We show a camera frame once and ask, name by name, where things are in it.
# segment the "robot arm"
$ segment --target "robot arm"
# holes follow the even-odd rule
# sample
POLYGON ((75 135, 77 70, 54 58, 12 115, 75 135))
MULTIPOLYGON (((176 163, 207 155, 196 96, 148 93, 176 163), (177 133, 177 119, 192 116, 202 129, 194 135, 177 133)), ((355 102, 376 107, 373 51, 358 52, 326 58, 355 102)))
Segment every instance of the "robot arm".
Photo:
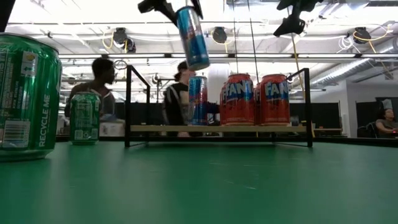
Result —
MULTIPOLYGON (((203 19, 199 0, 191 0, 191 2, 198 16, 203 19)), ((175 11, 173 10, 171 3, 166 2, 166 0, 143 0, 138 4, 138 10, 141 13, 150 12, 152 10, 159 11, 177 26, 175 11)))

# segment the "white box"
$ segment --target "white box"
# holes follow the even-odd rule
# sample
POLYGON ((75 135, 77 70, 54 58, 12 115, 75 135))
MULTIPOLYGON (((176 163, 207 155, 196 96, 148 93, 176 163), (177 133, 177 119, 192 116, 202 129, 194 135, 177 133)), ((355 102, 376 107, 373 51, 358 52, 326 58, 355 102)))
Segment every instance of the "white box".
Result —
POLYGON ((99 125, 100 137, 123 137, 124 124, 117 122, 103 122, 99 125))

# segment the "person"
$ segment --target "person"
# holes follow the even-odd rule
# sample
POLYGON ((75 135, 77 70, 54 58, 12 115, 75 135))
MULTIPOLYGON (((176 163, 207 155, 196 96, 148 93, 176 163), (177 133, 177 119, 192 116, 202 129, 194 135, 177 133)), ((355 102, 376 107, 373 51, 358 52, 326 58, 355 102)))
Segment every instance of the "person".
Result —
POLYGON ((106 58, 97 58, 91 65, 93 69, 94 80, 86 83, 81 83, 72 88, 67 105, 65 107, 65 116, 70 117, 70 100, 76 93, 90 91, 96 93, 101 98, 100 116, 101 120, 104 117, 115 117, 115 98, 111 91, 105 84, 112 84, 115 77, 113 62, 106 58))
POLYGON ((393 134, 398 133, 398 123, 394 121, 394 111, 384 109, 381 111, 380 118, 376 121, 380 138, 393 138, 393 134))
MULTIPOLYGON (((188 69, 186 62, 177 66, 178 73, 174 75, 176 83, 167 87, 164 92, 163 117, 168 125, 186 125, 188 122, 189 78, 196 75, 188 69)), ((189 137, 186 132, 168 132, 168 136, 189 137)))

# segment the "blue soda can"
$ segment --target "blue soda can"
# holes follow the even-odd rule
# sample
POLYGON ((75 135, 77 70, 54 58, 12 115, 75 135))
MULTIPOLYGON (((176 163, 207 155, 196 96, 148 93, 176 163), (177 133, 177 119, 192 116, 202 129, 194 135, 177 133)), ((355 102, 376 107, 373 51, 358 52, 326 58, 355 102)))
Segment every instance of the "blue soda can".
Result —
POLYGON ((176 12, 176 16, 188 68, 197 71, 209 67, 209 55, 198 14, 193 7, 185 6, 176 12))
POLYGON ((189 79, 189 124, 207 125, 207 78, 189 79))

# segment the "wooden board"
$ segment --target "wooden board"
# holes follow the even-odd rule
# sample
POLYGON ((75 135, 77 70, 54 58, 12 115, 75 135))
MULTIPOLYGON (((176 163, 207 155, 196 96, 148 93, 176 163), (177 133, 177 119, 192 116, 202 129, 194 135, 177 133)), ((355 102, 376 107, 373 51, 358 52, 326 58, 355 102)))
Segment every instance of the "wooden board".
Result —
POLYGON ((145 131, 195 131, 195 132, 298 132, 304 133, 306 127, 286 126, 156 126, 131 125, 133 132, 145 131))

